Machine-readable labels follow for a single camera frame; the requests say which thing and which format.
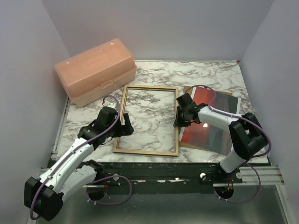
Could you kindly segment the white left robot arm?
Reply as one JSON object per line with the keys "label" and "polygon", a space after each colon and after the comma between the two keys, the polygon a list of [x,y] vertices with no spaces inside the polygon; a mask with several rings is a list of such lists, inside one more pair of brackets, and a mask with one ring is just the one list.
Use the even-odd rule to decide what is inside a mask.
{"label": "white left robot arm", "polygon": [[24,205],[30,209],[31,220],[43,218],[51,221],[60,212],[66,199],[87,184],[105,183],[120,179],[122,175],[109,175],[102,165],[84,159],[107,139],[130,136],[134,129],[129,115],[105,106],[97,118],[80,129],[77,138],[67,152],[38,178],[30,177],[24,186]]}

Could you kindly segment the wooden picture frame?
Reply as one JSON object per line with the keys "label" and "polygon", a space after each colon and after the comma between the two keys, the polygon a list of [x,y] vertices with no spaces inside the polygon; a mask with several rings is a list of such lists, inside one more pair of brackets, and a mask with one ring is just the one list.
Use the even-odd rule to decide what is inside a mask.
{"label": "wooden picture frame", "polygon": [[121,101],[121,121],[130,115],[134,133],[117,138],[113,152],[154,156],[178,156],[178,128],[175,120],[178,88],[126,85]]}

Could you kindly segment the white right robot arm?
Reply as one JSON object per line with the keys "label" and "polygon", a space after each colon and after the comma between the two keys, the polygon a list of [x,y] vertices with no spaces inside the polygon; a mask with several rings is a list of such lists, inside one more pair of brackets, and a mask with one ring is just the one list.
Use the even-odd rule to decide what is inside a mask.
{"label": "white right robot arm", "polygon": [[269,136],[252,113],[228,113],[208,104],[197,105],[188,93],[176,99],[178,103],[174,126],[188,127],[191,123],[207,123],[229,132],[233,149],[215,169],[215,178],[221,183],[232,177],[232,172],[255,157],[261,149],[271,147]]}

